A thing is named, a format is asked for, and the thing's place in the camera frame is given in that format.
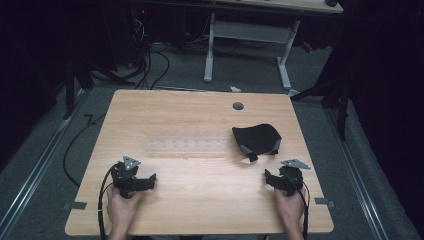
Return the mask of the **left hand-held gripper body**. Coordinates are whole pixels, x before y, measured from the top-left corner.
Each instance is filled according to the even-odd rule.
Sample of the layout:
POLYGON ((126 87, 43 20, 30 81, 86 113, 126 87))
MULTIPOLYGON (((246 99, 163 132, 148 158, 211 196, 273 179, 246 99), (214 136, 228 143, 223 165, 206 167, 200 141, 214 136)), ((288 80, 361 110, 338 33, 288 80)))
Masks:
POLYGON ((124 156, 121 163, 118 176, 113 176, 113 185, 120 190, 120 195, 124 198, 130 198, 131 192, 139 192, 153 189, 155 182, 151 182, 149 178, 138 179, 136 174, 139 169, 140 161, 128 156, 124 156))

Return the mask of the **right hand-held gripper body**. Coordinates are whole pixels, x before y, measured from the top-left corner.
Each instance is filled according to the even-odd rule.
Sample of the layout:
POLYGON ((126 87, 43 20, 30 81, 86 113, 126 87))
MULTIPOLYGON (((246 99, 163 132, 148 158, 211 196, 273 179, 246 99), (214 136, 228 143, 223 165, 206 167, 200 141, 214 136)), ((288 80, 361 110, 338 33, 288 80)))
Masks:
POLYGON ((279 168, 279 175, 274 175, 275 177, 271 181, 266 181, 266 179, 265 181, 270 186, 283 190, 288 196, 291 196, 303 188, 302 169, 310 170, 311 167, 298 159, 283 160, 282 166, 279 168))

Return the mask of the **black fabric pad with straps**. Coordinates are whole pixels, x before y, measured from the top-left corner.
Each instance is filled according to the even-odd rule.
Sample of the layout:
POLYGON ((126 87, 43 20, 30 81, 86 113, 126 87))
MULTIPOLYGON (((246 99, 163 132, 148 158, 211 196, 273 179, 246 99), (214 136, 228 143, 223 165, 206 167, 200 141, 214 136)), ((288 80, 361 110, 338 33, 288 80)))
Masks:
POLYGON ((282 137, 270 124, 233 127, 232 132, 238 147, 250 162, 257 161, 261 154, 276 155, 279 152, 282 137))

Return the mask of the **person's right hand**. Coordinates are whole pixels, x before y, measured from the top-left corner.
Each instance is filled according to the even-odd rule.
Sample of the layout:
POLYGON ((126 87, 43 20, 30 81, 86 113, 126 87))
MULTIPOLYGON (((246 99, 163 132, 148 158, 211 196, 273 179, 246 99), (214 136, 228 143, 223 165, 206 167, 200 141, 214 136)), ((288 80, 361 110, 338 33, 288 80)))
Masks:
POLYGON ((285 196, 282 190, 274 190, 278 216, 284 228, 300 226, 300 220, 304 212, 304 202, 299 193, 285 196))

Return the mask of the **person's left hand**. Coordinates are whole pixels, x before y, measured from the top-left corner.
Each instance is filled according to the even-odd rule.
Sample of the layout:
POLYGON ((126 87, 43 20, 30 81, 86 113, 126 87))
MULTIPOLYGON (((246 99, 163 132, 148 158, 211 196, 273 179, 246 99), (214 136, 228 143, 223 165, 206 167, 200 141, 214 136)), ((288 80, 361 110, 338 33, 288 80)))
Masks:
POLYGON ((143 197, 142 192, 136 192, 126 199, 120 195, 120 190, 111 186, 107 189, 107 212, 112 223, 112 230, 126 233, 135 217, 138 204, 143 197))

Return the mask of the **grey tape piece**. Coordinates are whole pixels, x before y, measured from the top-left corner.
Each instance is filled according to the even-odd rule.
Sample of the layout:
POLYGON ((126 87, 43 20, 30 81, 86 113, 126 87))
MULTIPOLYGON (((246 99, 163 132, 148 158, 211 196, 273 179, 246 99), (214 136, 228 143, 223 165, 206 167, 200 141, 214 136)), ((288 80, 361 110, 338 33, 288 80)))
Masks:
POLYGON ((85 202, 65 202, 63 205, 63 210, 71 210, 71 209, 77 209, 77 210, 85 210, 87 206, 87 203, 85 202))
POLYGON ((326 205, 328 208, 334 208, 335 204, 333 201, 327 198, 314 198, 315 204, 317 205, 326 205))

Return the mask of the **black stand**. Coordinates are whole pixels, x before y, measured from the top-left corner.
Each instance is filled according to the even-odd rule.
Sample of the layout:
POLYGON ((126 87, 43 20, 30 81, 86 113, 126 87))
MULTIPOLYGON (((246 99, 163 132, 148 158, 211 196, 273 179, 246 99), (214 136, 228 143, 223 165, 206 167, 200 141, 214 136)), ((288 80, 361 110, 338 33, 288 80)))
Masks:
POLYGON ((66 113, 68 119, 75 109, 75 82, 78 82, 83 90, 91 90, 94 81, 91 77, 91 70, 87 61, 81 57, 70 57, 66 65, 66 113))
POLYGON ((336 129, 339 137, 345 141, 345 124, 348 117, 348 101, 350 92, 349 78, 337 78, 317 83, 315 86, 291 96, 292 101, 301 100, 307 96, 322 96, 321 106, 323 108, 338 108, 336 129))

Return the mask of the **dark curtain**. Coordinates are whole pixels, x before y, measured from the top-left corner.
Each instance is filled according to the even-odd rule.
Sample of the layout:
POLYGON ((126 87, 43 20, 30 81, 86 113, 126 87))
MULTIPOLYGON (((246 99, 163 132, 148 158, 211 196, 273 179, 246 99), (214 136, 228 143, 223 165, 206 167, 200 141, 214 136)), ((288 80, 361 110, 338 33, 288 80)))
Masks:
POLYGON ((0 0, 0 172, 64 82, 64 25, 53 0, 0 0))
POLYGON ((424 240, 424 0, 339 0, 360 53, 351 99, 412 226, 424 240))

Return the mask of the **white-framed desk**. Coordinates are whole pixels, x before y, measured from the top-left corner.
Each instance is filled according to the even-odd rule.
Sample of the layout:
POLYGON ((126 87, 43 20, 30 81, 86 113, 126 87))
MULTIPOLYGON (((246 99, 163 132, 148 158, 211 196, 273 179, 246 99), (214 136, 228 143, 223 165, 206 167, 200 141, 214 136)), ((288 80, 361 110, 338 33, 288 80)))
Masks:
POLYGON ((209 13, 209 36, 204 81, 213 80, 214 44, 217 38, 283 44, 282 55, 276 58, 281 83, 291 90, 286 61, 298 32, 302 17, 340 17, 339 0, 135 0, 152 7, 204 10, 209 13), (274 23, 247 23, 242 20, 218 20, 218 14, 247 14, 260 17, 289 18, 288 26, 274 23))

